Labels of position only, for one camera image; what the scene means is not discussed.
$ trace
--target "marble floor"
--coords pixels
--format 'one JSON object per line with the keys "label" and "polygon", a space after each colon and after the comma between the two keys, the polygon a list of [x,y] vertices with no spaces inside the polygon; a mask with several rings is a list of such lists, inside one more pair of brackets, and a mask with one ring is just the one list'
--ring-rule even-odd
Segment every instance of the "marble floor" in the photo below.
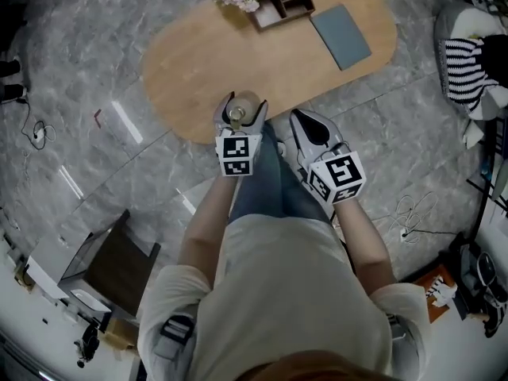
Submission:
{"label": "marble floor", "polygon": [[[200,1],[32,0],[9,56],[21,57],[30,85],[25,131],[43,119],[56,140],[33,150],[20,133],[27,109],[0,107],[0,206],[8,234],[25,252],[45,241],[76,248],[127,208],[136,237],[162,245],[153,275],[175,262],[217,161],[212,146],[181,140],[159,122],[143,91],[140,60],[158,30]],[[442,98],[434,60],[433,22],[451,1],[387,0],[398,28],[393,60],[302,104],[331,117],[360,153],[368,174],[361,202],[398,277],[431,260],[451,237],[422,234],[417,244],[401,243],[391,219],[379,217],[394,215],[404,194],[418,201],[434,191],[439,202],[421,228],[455,232],[471,226],[479,202],[465,183],[479,152],[464,151],[465,120]],[[274,123],[294,166],[287,114]]]}

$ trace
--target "wooden box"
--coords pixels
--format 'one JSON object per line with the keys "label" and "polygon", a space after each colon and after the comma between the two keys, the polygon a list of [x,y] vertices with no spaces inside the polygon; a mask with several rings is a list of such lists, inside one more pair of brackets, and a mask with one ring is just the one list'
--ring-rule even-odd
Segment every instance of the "wooden box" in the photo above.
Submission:
{"label": "wooden box", "polygon": [[314,10],[312,0],[259,0],[260,8],[251,13],[252,22],[259,30],[308,16]]}
{"label": "wooden box", "polygon": [[58,283],[69,302],[93,318],[108,312],[135,318],[159,254],[159,244],[147,255],[130,238],[129,216],[124,211],[108,229],[87,238]]}

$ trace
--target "white t-shirt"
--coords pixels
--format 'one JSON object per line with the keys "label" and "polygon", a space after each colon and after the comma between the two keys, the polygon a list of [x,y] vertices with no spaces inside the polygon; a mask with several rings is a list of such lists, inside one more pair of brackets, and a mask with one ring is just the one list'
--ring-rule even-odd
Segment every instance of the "white t-shirt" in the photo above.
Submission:
{"label": "white t-shirt", "polygon": [[194,354],[186,379],[234,381],[295,352],[328,350],[392,374],[387,314],[410,324],[419,378],[428,360],[430,323],[423,288],[393,284],[367,296],[338,236],[326,223],[244,216],[226,230],[213,290],[196,268],[161,270],[141,318],[138,349],[148,376],[167,379],[154,359],[163,324],[198,304]]}

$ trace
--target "wooden organizer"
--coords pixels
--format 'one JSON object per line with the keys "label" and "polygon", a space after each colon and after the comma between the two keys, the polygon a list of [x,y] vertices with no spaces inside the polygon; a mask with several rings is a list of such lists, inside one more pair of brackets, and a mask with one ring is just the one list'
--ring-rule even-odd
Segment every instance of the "wooden organizer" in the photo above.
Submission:
{"label": "wooden organizer", "polygon": [[251,14],[251,19],[259,30],[263,30],[310,15],[314,10],[312,0],[260,0],[260,8]]}

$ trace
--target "cable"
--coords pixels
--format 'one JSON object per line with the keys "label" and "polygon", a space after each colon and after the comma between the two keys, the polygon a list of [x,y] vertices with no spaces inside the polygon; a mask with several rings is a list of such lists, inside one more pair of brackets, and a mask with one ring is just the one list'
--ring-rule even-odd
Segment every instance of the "cable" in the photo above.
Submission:
{"label": "cable", "polygon": [[[46,134],[46,129],[48,129],[48,128],[50,128],[50,127],[53,129],[53,132],[54,132],[54,134],[55,134],[55,138],[53,138],[53,139],[49,138],[48,134]],[[50,142],[55,141],[55,140],[56,140],[56,130],[55,130],[55,127],[53,127],[53,126],[52,126],[52,125],[50,125],[50,124],[46,125],[46,126],[44,127],[44,135],[46,136],[46,138],[48,139],[48,141],[50,141]]]}
{"label": "cable", "polygon": [[9,218],[9,215],[6,213],[5,209],[3,207],[0,206],[0,211],[2,211],[4,217],[6,218],[7,220],[7,223],[9,223],[9,226],[12,227],[13,229],[16,229],[16,230],[19,230],[19,226],[17,225],[17,222],[14,221],[16,223],[16,225],[14,225],[10,218]]}
{"label": "cable", "polygon": [[[28,120],[29,120],[29,117],[30,117],[30,112],[32,111],[32,107],[30,106],[29,101],[28,101],[28,100],[26,100],[26,99],[24,99],[24,98],[19,98],[19,99],[17,99],[17,102],[18,102],[18,103],[21,103],[21,104],[24,104],[24,105],[27,105],[27,106],[28,106],[28,108],[29,108],[29,111],[28,111],[28,113],[26,114],[26,119],[25,119],[25,122],[23,123],[23,127],[21,127],[21,134],[23,134],[23,135],[24,135],[24,136],[28,139],[28,141],[29,141],[29,143],[32,145],[32,147],[34,147],[37,151],[40,151],[40,150],[41,150],[41,149],[43,149],[43,148],[45,147],[45,145],[46,145],[46,137],[45,137],[45,135],[44,135],[44,141],[43,141],[43,143],[42,143],[42,147],[37,147],[37,146],[33,143],[33,141],[32,141],[32,139],[30,138],[30,136],[29,136],[27,133],[25,133],[25,131],[23,131],[23,130],[25,130],[26,123],[27,123],[27,122],[28,122]],[[37,125],[38,123],[42,123],[43,128],[44,128],[44,122],[43,122],[43,121],[37,121],[37,122],[35,123],[35,125],[33,125],[33,132],[34,132],[34,133],[35,133],[35,127],[36,127],[36,125]]]}
{"label": "cable", "polygon": [[[477,189],[478,191],[480,192],[483,192],[484,189],[482,189],[481,187],[479,187],[478,185],[476,185],[476,183],[472,182],[470,179],[466,179],[466,182],[469,183],[472,187],[474,187],[475,189]],[[502,205],[501,203],[499,203],[497,200],[494,201],[494,203],[496,205],[498,205],[501,209],[505,210],[506,212],[508,212],[508,201],[506,199],[504,199],[503,196],[499,196],[499,199],[501,199],[501,201],[504,203],[504,205]]]}
{"label": "cable", "polygon": [[300,162],[300,160],[298,159],[298,156],[302,153],[301,150],[298,150],[298,152],[296,153],[296,162],[297,164],[300,166],[301,169],[305,170],[305,168],[303,167],[302,163]]}
{"label": "cable", "polygon": [[[428,230],[411,230],[411,233],[413,233],[413,232],[416,232],[416,233],[429,233],[429,234],[453,234],[454,236],[459,234],[459,233],[453,233],[453,232],[430,232]],[[403,234],[402,237],[407,237],[409,234],[410,233]]]}
{"label": "cable", "polygon": [[[55,127],[53,127],[53,126],[52,126],[52,125],[50,125],[50,124],[46,125],[46,124],[45,124],[42,120],[39,120],[39,121],[36,121],[36,122],[35,122],[35,124],[33,125],[32,137],[36,137],[36,136],[37,136],[37,131],[42,130],[42,132],[43,132],[43,137],[42,137],[43,142],[42,142],[42,146],[41,146],[41,147],[37,147],[37,146],[33,143],[32,138],[30,138],[30,136],[29,136],[27,133],[25,133],[25,131],[24,131],[24,130],[25,130],[25,127],[26,127],[26,123],[28,122],[28,120],[29,120],[29,118],[30,118],[30,112],[32,111],[32,107],[30,106],[30,102],[29,102],[27,99],[25,99],[25,98],[17,98],[17,99],[15,99],[15,100],[16,100],[16,102],[18,102],[18,103],[21,103],[21,104],[27,105],[27,106],[28,106],[28,108],[29,108],[29,111],[28,111],[28,113],[26,114],[26,119],[25,119],[25,122],[23,123],[23,127],[21,127],[21,134],[23,134],[23,135],[24,135],[24,136],[28,139],[28,141],[29,141],[29,143],[32,145],[32,147],[34,147],[37,151],[40,151],[40,150],[42,150],[42,149],[46,146],[46,140],[51,141],[51,142],[55,141],[55,140],[56,140],[56,130],[55,130]],[[54,132],[54,134],[55,134],[55,138],[50,139],[50,138],[48,137],[48,134],[46,133],[46,129],[48,129],[48,128],[53,129],[53,132]]]}
{"label": "cable", "polygon": [[[434,195],[436,197],[436,201],[432,204],[429,210],[427,210],[423,215],[416,213],[415,210],[418,208],[418,206],[425,201],[429,196]],[[404,202],[405,199],[409,199],[412,202],[412,205],[409,207],[408,210],[402,211],[401,205]],[[391,223],[390,228],[388,229],[388,232],[390,232],[394,227],[401,227],[403,228],[406,233],[402,234],[402,239],[404,243],[407,244],[417,244],[420,241],[420,237],[411,237],[408,238],[408,236],[411,233],[431,233],[431,234],[454,234],[452,232],[431,232],[427,230],[419,230],[419,225],[423,222],[423,220],[436,208],[437,203],[439,202],[439,197],[435,192],[429,192],[427,193],[418,203],[414,201],[413,198],[411,198],[408,194],[401,197],[401,199],[398,201],[397,208],[395,209],[396,217],[391,216],[390,214],[382,217],[378,217],[376,219],[372,219],[372,221],[378,221],[384,218],[389,217],[393,220]]]}

